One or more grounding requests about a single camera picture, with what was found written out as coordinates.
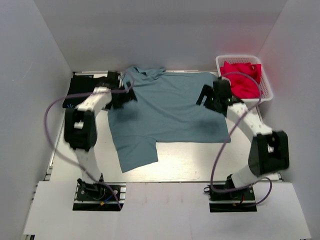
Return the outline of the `teal blue t-shirt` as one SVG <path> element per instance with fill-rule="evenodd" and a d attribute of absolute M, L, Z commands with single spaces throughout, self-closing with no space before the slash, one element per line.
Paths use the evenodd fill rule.
<path fill-rule="evenodd" d="M 158 161 L 157 143 L 229 143 L 223 114 L 197 105 L 210 72 L 127 69 L 136 100 L 108 111 L 108 123 L 122 172 Z"/>

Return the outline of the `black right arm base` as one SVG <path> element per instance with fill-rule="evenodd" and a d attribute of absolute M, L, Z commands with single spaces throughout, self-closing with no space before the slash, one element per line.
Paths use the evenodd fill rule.
<path fill-rule="evenodd" d="M 213 192 L 210 186 L 203 189 L 208 194 L 210 213 L 257 212 L 256 198 L 252 187 L 228 193 Z"/>

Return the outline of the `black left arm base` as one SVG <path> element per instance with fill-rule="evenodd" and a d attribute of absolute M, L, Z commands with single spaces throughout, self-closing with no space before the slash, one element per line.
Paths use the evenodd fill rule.
<path fill-rule="evenodd" d="M 101 184 L 88 184 L 80 178 L 73 201 L 73 211 L 120 212 L 126 198 L 125 183 L 111 183 L 110 188 Z"/>

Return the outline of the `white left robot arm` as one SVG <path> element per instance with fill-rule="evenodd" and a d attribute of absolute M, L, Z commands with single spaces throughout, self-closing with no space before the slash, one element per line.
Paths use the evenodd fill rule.
<path fill-rule="evenodd" d="M 65 111 L 64 141 L 75 153 L 77 164 L 82 171 L 81 181 L 91 184 L 88 193 L 99 200 L 105 196 L 106 187 L 102 184 L 104 177 L 98 167 L 95 145 L 98 140 L 96 117 L 106 109 L 122 109 L 124 104 L 137 101 L 133 90 L 136 83 L 131 73 L 124 76 L 115 73 L 114 76 L 103 76 L 92 91 L 73 93 L 68 99 L 84 98 L 74 108 Z"/>

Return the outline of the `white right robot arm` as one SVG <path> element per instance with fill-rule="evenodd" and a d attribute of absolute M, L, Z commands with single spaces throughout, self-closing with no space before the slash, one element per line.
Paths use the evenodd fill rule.
<path fill-rule="evenodd" d="M 228 80 L 219 77 L 212 86 L 205 84 L 196 104 L 223 114 L 234 123 L 229 134 L 240 129 L 251 143 L 247 164 L 227 177 L 223 189 L 211 184 L 214 193 L 226 193 L 229 198 L 236 200 L 243 195 L 244 189 L 289 168 L 288 135 L 283 130 L 275 131 L 264 124 L 252 109 L 232 93 Z"/>

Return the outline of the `crumpled red t-shirt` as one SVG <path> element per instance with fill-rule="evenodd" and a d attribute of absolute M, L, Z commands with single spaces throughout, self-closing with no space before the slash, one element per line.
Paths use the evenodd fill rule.
<path fill-rule="evenodd" d="M 221 75 L 230 80 L 232 93 L 241 99 L 258 99 L 260 97 L 257 85 L 248 75 L 259 85 L 262 76 L 262 65 L 252 63 L 228 63 L 224 62 L 220 68 Z"/>

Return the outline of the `folded black t-shirt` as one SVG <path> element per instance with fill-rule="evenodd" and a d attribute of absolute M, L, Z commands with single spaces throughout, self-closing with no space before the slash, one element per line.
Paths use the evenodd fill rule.
<path fill-rule="evenodd" d="M 67 95 L 92 93 L 94 88 L 101 82 L 107 79 L 106 76 L 94 77 L 93 75 L 73 75 L 70 80 Z M 62 107 L 64 109 L 75 108 L 81 104 L 87 96 L 78 98 L 68 98 L 63 101 Z"/>

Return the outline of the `white plastic basket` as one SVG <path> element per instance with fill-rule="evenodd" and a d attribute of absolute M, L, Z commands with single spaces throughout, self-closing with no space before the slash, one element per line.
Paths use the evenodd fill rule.
<path fill-rule="evenodd" d="M 257 102 L 263 103 L 266 101 L 270 101 L 273 98 L 273 92 L 270 87 L 268 78 L 265 74 L 265 71 L 262 67 L 262 63 L 259 60 L 258 57 L 254 55 L 245 55 L 245 54 L 236 54 L 236 55 L 219 55 L 215 58 L 217 70 L 218 70 L 218 75 L 221 75 L 220 67 L 224 65 L 224 62 L 228 62 L 229 64 L 235 64 L 235 63 L 251 63 L 251 64 L 261 64 L 261 79 L 260 79 L 260 84 L 257 84 L 253 78 L 251 78 L 248 75 L 245 75 L 244 73 L 240 72 L 239 74 L 244 75 L 246 77 L 249 77 L 253 82 L 257 85 L 260 93 L 259 98 L 241 98 L 248 106 L 253 106 Z"/>

